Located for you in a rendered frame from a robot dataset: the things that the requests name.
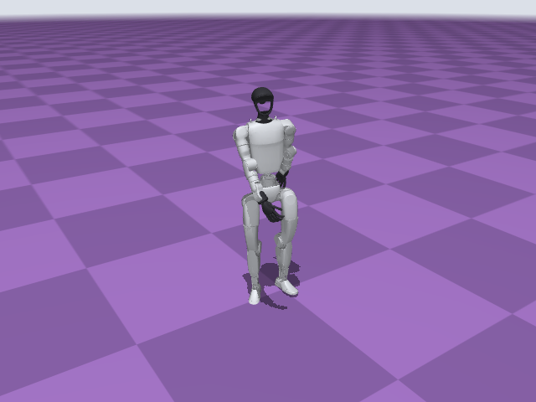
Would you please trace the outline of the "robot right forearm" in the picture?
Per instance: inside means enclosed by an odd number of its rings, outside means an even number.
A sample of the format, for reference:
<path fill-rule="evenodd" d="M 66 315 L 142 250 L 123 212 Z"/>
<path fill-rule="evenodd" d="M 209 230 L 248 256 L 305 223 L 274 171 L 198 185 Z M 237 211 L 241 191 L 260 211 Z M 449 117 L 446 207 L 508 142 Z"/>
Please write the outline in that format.
<path fill-rule="evenodd" d="M 246 179 L 249 181 L 251 192 L 254 194 L 255 200 L 257 202 L 260 202 L 262 200 L 262 197 L 260 196 L 260 191 L 263 191 L 263 187 L 260 184 L 258 173 L 256 171 L 249 172 L 246 161 L 243 161 L 243 169 L 245 172 Z"/>

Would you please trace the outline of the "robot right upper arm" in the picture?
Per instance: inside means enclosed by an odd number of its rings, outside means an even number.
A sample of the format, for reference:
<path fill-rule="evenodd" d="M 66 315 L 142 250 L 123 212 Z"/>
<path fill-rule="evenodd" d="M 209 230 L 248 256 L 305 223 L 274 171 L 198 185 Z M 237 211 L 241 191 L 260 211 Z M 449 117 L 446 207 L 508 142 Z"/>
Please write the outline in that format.
<path fill-rule="evenodd" d="M 246 137 L 248 136 L 248 125 L 239 126 L 233 132 L 233 139 L 235 141 L 240 158 L 246 161 L 249 171 L 257 169 L 257 161 L 250 157 L 250 148 Z"/>

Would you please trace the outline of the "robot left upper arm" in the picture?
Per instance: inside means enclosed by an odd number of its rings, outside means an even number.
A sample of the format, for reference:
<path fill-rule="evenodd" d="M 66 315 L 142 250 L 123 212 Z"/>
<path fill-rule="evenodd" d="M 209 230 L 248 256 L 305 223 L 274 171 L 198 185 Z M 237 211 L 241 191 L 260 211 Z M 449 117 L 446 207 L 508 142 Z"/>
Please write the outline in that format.
<path fill-rule="evenodd" d="M 296 149 L 292 146 L 296 128 L 289 119 L 280 120 L 284 126 L 284 157 L 291 159 L 296 154 Z"/>

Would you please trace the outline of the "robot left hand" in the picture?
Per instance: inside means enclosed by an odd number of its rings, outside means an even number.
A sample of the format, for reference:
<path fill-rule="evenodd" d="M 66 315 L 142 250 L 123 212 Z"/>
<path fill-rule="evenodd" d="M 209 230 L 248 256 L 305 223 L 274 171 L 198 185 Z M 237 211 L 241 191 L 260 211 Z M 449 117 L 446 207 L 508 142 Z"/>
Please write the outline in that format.
<path fill-rule="evenodd" d="M 276 180 L 277 181 L 279 180 L 278 183 L 280 184 L 280 187 L 282 186 L 283 183 L 284 183 L 283 188 L 286 187 L 286 176 L 288 173 L 289 173 L 289 170 L 284 175 L 282 175 L 280 172 L 276 174 Z"/>

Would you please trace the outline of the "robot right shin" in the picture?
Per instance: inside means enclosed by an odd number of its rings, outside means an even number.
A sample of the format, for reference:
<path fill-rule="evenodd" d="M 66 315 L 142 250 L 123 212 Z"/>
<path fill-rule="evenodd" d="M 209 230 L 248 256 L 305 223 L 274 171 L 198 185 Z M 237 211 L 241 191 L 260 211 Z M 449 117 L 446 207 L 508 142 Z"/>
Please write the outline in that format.
<path fill-rule="evenodd" d="M 251 276 L 252 290 L 259 289 L 260 254 L 256 255 L 254 250 L 247 251 L 248 270 Z"/>

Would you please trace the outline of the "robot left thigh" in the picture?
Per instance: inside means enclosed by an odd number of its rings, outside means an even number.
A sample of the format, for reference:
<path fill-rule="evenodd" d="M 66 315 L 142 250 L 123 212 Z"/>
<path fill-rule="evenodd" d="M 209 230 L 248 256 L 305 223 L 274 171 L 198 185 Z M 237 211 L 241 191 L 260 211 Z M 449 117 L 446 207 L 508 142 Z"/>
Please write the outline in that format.
<path fill-rule="evenodd" d="M 287 243 L 293 240 L 297 227 L 297 198 L 290 188 L 281 188 L 281 232 L 274 237 L 276 246 L 279 248 L 286 247 Z"/>

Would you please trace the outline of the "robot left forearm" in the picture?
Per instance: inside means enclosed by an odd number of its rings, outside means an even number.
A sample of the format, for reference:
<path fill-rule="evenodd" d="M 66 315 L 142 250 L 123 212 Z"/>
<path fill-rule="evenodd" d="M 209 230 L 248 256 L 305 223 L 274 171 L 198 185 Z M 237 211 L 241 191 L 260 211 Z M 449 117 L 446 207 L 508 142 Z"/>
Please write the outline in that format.
<path fill-rule="evenodd" d="M 293 158 L 287 159 L 284 157 L 283 162 L 281 164 L 281 170 L 279 171 L 282 175 L 284 175 L 289 169 L 291 169 L 292 161 L 293 161 Z"/>

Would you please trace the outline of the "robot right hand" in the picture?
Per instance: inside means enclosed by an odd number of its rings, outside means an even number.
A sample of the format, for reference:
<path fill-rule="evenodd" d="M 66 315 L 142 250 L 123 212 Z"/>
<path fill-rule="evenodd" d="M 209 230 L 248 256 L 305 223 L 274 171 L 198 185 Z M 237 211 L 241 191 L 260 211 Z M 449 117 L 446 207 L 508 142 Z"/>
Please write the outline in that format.
<path fill-rule="evenodd" d="M 268 198 L 263 191 L 260 191 L 260 196 L 262 197 L 262 200 L 257 203 L 261 204 L 262 210 L 264 214 L 266 215 L 266 217 L 268 218 L 268 220 L 273 223 L 283 220 L 280 218 L 284 218 L 285 215 L 281 216 L 275 211 L 275 209 L 282 210 L 282 208 L 278 208 L 275 205 L 272 205 L 271 202 L 268 202 L 267 201 Z"/>

